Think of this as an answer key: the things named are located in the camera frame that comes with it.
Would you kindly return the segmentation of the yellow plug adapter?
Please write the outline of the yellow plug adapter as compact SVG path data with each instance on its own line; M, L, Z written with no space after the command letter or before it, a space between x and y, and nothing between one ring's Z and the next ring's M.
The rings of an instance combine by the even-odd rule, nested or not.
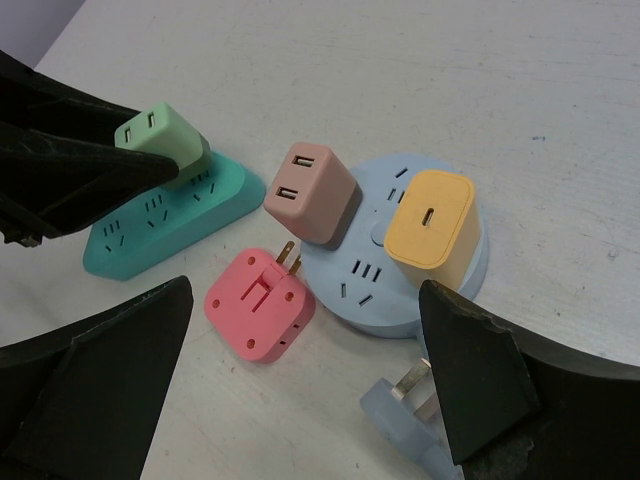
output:
M384 249L412 285L435 280L456 290L481 237L473 181L429 169L411 179L385 234Z

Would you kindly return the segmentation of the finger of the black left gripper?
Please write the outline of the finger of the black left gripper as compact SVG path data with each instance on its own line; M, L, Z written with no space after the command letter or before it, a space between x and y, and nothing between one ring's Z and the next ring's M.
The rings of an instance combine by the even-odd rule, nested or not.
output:
M39 245L76 233L177 175L167 157L3 127L3 240Z
M111 146L138 112L65 85L3 52L1 121L23 130Z

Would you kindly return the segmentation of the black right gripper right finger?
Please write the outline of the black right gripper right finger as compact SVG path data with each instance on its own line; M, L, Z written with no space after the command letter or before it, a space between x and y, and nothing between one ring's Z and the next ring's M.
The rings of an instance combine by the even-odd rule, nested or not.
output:
M433 280L419 308L465 478L638 478L638 367L543 337Z

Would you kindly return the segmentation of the green two-tone plug adapter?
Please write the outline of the green two-tone plug adapter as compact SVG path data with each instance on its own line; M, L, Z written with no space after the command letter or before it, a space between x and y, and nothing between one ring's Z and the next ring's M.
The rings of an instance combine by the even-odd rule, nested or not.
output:
M175 190L206 172L211 148L200 132L166 102L159 102L120 125L114 133L117 148L167 157L178 175L162 185Z

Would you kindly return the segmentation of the teal triangular power strip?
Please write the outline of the teal triangular power strip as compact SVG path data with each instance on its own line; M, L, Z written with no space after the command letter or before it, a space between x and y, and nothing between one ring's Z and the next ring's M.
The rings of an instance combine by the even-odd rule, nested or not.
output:
M125 281L257 209L263 181L213 153L207 170L178 189L157 187L96 222L83 255L86 272Z

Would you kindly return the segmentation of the light blue round power strip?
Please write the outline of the light blue round power strip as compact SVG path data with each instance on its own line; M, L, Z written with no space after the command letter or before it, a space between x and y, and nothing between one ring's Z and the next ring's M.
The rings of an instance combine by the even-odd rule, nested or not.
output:
M340 245L300 247L308 285L328 310L369 335L419 338L419 288L384 251L384 236L412 178L424 170L454 168L419 154L396 153L350 169L362 200Z

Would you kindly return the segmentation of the pink socket adapter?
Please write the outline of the pink socket adapter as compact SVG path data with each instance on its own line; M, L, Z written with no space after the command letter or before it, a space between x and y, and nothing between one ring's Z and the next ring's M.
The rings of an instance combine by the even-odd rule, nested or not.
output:
M315 313L311 290L297 276L301 258L287 267L294 249L241 251L208 290L204 314L241 359L270 364L292 345Z

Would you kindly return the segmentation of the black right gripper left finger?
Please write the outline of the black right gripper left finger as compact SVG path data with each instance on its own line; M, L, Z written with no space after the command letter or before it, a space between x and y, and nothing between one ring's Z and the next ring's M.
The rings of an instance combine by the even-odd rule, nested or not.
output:
M2 478L139 478L193 303L179 276L2 347Z

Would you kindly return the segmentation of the brown two-tone plug adapter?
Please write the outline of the brown two-tone plug adapter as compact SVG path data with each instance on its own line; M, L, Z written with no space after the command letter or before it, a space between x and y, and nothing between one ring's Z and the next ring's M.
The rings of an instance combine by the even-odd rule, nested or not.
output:
M264 208L297 238L335 250L361 201L356 178L329 147L297 142L281 164Z

